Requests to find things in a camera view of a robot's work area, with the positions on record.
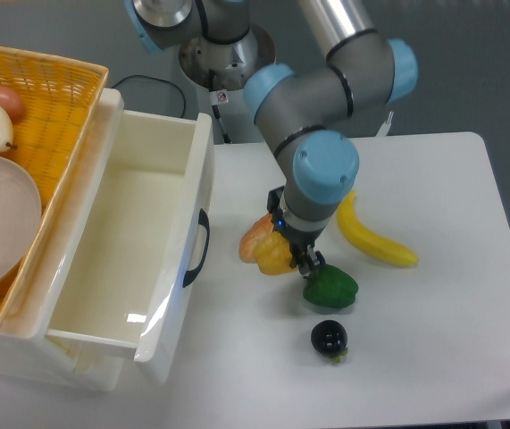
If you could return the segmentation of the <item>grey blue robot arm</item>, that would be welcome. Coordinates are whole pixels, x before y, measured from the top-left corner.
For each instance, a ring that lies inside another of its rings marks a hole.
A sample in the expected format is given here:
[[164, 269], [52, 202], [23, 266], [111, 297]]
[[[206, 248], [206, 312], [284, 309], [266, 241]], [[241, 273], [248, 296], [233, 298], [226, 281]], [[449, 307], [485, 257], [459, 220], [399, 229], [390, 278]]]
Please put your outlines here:
[[180, 67], [211, 93], [238, 90], [285, 176], [267, 209], [284, 237], [290, 265], [323, 265], [314, 245], [352, 189], [359, 166], [351, 141], [331, 126], [355, 112], [411, 93], [418, 80], [412, 48], [375, 29], [362, 1], [303, 1], [324, 66], [306, 75], [263, 59], [246, 1], [128, 1], [149, 49], [177, 46]]

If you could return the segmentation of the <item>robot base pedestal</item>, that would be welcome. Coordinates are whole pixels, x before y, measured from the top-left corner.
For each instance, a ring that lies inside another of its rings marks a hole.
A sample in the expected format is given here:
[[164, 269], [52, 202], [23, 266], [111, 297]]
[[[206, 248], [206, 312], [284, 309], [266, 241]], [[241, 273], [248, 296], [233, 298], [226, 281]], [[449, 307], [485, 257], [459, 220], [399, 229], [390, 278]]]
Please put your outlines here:
[[194, 38], [180, 47], [180, 68], [195, 85], [199, 111], [213, 118], [215, 143], [263, 140], [244, 101], [243, 90], [256, 72], [275, 59], [270, 35], [255, 24], [233, 44], [219, 45]]

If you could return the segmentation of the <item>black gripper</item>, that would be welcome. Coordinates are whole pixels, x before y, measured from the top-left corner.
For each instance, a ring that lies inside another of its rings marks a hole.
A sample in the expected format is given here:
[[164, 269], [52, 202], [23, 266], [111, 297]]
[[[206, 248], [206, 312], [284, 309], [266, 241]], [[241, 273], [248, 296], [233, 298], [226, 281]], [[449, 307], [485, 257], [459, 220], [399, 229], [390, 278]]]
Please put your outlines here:
[[267, 211], [272, 215], [273, 229], [288, 242], [293, 256], [291, 264], [297, 264], [299, 273], [307, 276], [325, 264], [315, 242], [325, 229], [325, 222], [306, 221], [296, 216], [283, 197], [284, 188], [278, 187], [268, 193]]

